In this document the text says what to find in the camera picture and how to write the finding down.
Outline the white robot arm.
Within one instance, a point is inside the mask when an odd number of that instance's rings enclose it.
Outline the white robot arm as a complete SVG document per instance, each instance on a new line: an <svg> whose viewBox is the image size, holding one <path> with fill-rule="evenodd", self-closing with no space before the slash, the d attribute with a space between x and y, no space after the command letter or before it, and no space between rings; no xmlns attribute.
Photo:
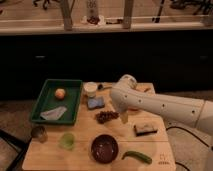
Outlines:
<svg viewBox="0 0 213 171"><path fill-rule="evenodd" d="M152 94L138 91L136 79L123 75L110 90L114 109L123 123L128 122L129 108L160 115L181 122L211 136L213 147L213 101Z"/></svg>

